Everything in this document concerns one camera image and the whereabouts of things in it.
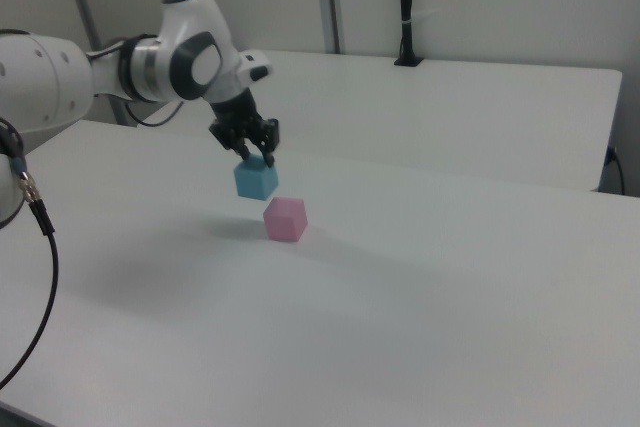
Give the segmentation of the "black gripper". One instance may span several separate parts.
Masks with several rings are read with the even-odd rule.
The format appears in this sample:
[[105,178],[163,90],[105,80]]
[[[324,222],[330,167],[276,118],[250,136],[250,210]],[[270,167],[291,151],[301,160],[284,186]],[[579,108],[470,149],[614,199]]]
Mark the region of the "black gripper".
[[225,149],[233,150],[246,161],[251,156],[246,145],[249,141],[260,150],[266,166],[274,166],[274,152],[280,140],[279,121],[264,119],[258,113],[249,88],[229,100],[211,103],[210,107],[215,120],[209,131]]

